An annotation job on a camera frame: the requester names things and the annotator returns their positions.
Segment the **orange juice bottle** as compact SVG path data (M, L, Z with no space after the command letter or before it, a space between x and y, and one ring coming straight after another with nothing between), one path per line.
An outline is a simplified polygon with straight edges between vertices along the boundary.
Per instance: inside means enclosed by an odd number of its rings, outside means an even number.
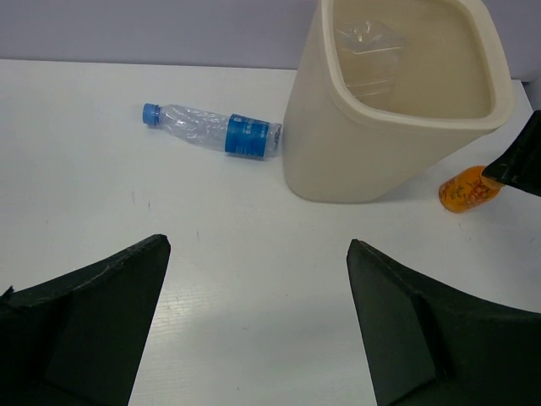
M470 167L439 188L441 205L454 213L463 213L493 200L504 188L502 183L483 175L485 166Z

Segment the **clear bottle green white label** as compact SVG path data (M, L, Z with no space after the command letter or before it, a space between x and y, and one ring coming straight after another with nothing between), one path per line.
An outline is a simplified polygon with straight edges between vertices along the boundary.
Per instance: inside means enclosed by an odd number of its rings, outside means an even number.
M335 40L342 77L349 92L365 105L385 109L396 83L406 40L374 20L337 25Z

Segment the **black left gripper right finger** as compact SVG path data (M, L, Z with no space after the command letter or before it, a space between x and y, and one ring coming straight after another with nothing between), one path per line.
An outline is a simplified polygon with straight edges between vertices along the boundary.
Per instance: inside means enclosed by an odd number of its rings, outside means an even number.
M540 316L353 240L347 271L379 405L537 405Z

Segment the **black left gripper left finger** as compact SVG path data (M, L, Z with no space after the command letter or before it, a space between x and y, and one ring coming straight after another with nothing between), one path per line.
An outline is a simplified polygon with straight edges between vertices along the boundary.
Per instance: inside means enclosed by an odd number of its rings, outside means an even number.
M152 235L115 255L1 296L3 405L126 405L171 245Z

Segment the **beige plastic bin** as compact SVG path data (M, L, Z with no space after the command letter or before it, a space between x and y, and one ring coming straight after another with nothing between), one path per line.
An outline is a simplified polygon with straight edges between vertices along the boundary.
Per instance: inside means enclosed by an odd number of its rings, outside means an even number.
M385 109L347 89L335 28L374 20L407 45ZM511 76L480 1L321 1L284 118L282 161L305 200L379 198L476 139L514 109Z

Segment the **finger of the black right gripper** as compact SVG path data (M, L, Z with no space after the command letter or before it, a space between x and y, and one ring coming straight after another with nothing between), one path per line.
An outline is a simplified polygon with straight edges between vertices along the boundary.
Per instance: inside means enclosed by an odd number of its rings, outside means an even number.
M536 110L507 150L483 170L483 176L530 195L540 195L540 143L540 111Z

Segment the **crushed bottle blue label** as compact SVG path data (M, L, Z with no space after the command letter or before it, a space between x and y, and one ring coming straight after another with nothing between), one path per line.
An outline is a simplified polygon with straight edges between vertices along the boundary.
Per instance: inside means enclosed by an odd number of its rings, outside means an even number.
M232 156L264 160L281 151L280 123L239 114L226 116L179 105L146 103L142 121L189 144Z

